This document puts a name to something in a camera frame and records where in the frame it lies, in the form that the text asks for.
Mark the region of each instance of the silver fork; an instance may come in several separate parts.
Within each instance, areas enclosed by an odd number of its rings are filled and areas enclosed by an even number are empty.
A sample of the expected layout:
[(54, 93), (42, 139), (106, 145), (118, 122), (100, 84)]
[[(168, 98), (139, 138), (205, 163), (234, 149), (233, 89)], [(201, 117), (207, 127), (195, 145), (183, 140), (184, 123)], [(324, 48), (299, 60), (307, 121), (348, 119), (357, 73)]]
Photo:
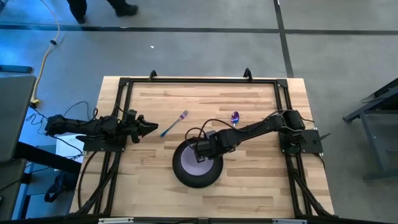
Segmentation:
[(164, 137), (164, 136), (166, 135), (166, 133), (167, 133), (170, 129), (172, 129), (172, 127), (173, 127), (175, 124), (177, 124), (177, 122), (179, 122), (179, 121), (181, 121), (182, 119), (184, 119), (184, 118), (187, 116), (187, 114), (188, 114), (188, 111), (187, 111), (187, 110), (185, 110), (184, 112), (182, 112), (182, 114), (180, 115), (180, 117), (179, 117), (169, 128), (167, 128), (167, 130), (164, 131), (164, 132), (160, 135), (160, 137), (161, 137), (161, 138)]

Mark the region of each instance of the person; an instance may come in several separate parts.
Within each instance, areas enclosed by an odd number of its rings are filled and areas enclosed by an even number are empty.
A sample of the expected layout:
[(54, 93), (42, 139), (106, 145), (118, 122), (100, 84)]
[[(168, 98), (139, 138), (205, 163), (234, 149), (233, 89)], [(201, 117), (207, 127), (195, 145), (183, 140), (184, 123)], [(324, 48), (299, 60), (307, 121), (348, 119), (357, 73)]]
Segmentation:
[[(84, 24), (86, 22), (85, 15), (87, 11), (86, 0), (67, 0), (70, 12), (76, 19), (77, 23)], [(116, 12), (118, 17), (133, 16), (137, 14), (138, 6), (126, 3), (126, 0), (107, 0)]]

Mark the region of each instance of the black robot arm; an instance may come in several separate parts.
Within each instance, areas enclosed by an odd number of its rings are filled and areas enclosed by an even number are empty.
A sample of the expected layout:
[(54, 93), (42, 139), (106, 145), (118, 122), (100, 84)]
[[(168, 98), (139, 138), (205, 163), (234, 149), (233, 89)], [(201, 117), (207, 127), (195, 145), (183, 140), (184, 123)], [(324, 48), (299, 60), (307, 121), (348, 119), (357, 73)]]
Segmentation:
[(107, 144), (118, 143), (130, 135), (134, 143), (139, 143), (139, 136), (156, 130), (158, 124), (144, 120), (143, 115), (136, 119), (137, 111), (129, 110), (124, 121), (115, 116), (104, 116), (90, 121), (67, 119), (62, 115), (55, 115), (48, 118), (45, 126), (46, 135), (54, 136), (63, 133), (85, 134), (77, 138), (83, 142), (102, 141)]
[(305, 125), (300, 113), (296, 110), (285, 110), (272, 115), (263, 121), (240, 129), (223, 129), (203, 138), (195, 145), (197, 161), (204, 161), (205, 157), (213, 159), (227, 152), (233, 152), (235, 147), (257, 136), (273, 131), (279, 131), (289, 136), (291, 144), (304, 141), (302, 131)]

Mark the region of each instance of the wooden tabletop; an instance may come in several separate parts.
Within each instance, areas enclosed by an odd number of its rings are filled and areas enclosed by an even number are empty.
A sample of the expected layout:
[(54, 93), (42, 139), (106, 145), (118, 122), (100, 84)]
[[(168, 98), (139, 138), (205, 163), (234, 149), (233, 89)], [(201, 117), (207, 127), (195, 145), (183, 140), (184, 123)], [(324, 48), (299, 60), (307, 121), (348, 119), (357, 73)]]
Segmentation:
[[(98, 116), (112, 113), (119, 78), (104, 77), (97, 104)], [(288, 84), (293, 109), (299, 110), (304, 118), (312, 119), (304, 80), (290, 78)], [(189, 128), (199, 127), (210, 118), (229, 122), (234, 111), (241, 116), (237, 125), (239, 128), (260, 121), (275, 111), (272, 85), (135, 83), (130, 109), (143, 114), (147, 121), (158, 123), (159, 128), (142, 138), (139, 144), (127, 140), (119, 166), (112, 216), (294, 217), (286, 162), (279, 149), (277, 133), (245, 141), (235, 152), (225, 154), (223, 172), (209, 187), (186, 187), (177, 180), (172, 170), (174, 150), (184, 140)], [(189, 110), (185, 120), (179, 122), (164, 138), (160, 138), (160, 134), (183, 110)], [(309, 122), (305, 122), (305, 125), (307, 129), (313, 127)], [(226, 126), (223, 124), (212, 122), (205, 131), (224, 128)], [(103, 157), (104, 153), (97, 153), (88, 165), (81, 189), (83, 203), (98, 185)], [(303, 163), (308, 187), (324, 208), (333, 213), (321, 160), (314, 155), (303, 154)], [(299, 200), (300, 208), (304, 211), (300, 193)], [(76, 210), (77, 194), (71, 212)]]

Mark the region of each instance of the gray floor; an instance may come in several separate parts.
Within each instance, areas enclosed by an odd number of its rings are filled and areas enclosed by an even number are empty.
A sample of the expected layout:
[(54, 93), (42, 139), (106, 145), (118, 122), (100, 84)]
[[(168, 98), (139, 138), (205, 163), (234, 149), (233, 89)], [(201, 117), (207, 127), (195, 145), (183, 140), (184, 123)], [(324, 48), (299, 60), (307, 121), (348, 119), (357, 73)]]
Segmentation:
[[(40, 1), (17, 7), (9, 0), (0, 24), (53, 24)], [(106, 1), (88, 1), (89, 25), (134, 27), (276, 28), (272, 1), (150, 0), (138, 16), (118, 19)], [(48, 0), (62, 24), (75, 24), (63, 1)], [(24, 8), (32, 5), (35, 11)], [(287, 29), (398, 29), (398, 1), (280, 0)], [(55, 32), (0, 30), (0, 62), (30, 65), (37, 75)], [(51, 115), (86, 100), (94, 106), (105, 75), (286, 77), (278, 34), (170, 32), (62, 32), (40, 82), (39, 110)], [(295, 77), (304, 78), (313, 117), (324, 140), (326, 174), (335, 213), (345, 218), (398, 221), (398, 179), (364, 183), (376, 171), (362, 124), (342, 117), (360, 100), (397, 78), (397, 36), (288, 35)], [(84, 106), (70, 116), (83, 119)], [(54, 139), (24, 125), (21, 141), (53, 144)]]

